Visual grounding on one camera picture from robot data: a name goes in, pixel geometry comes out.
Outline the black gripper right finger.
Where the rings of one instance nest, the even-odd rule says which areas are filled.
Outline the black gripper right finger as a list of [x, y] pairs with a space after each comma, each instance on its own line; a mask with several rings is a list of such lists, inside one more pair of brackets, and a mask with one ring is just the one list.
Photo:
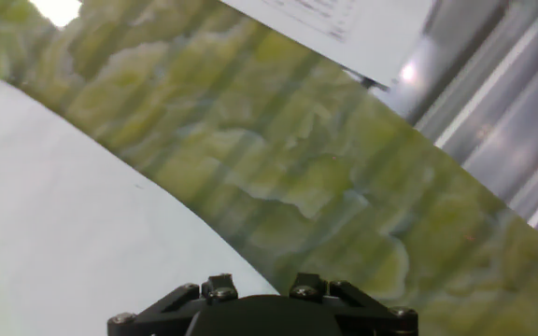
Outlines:
[[418, 336], [418, 312], [386, 306], [346, 280], [327, 281], [315, 273], [298, 273], [289, 298], [318, 304], [345, 335]]

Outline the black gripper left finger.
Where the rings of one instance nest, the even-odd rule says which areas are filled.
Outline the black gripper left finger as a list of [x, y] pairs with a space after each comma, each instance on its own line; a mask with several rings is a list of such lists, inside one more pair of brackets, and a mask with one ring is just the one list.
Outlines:
[[238, 297], [229, 273], [209, 276], [202, 284], [177, 287], [139, 314], [114, 315], [107, 320], [107, 335], [184, 336], [195, 315], [204, 308]]

